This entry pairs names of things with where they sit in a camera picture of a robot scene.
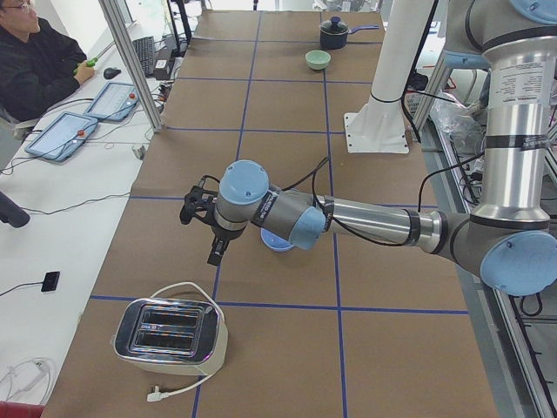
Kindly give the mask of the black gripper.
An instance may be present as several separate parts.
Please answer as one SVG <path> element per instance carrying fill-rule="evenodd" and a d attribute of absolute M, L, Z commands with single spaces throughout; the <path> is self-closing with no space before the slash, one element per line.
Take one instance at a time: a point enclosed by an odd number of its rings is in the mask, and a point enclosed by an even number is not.
<path fill-rule="evenodd" d="M 216 239 L 211 243 L 211 251 L 207 263 L 212 266 L 219 266 L 230 240 L 237 239 L 241 235 L 241 224 L 229 222 L 226 219 L 217 219 L 212 230 Z"/>

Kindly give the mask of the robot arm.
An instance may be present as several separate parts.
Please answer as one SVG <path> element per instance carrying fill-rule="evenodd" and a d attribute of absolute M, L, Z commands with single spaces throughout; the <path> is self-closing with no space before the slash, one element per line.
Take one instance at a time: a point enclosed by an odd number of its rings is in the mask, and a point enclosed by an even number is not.
<path fill-rule="evenodd" d="M 218 265 L 248 224 L 310 249 L 326 231 L 382 246 L 418 246 L 493 289 L 538 293 L 556 279 L 556 240 L 540 208 L 547 119 L 556 61 L 553 1 L 452 1 L 447 55 L 479 54 L 491 68 L 480 203 L 468 215 L 420 213 L 302 192 L 270 183 L 256 162 L 229 165 L 210 201 L 208 261 Z"/>

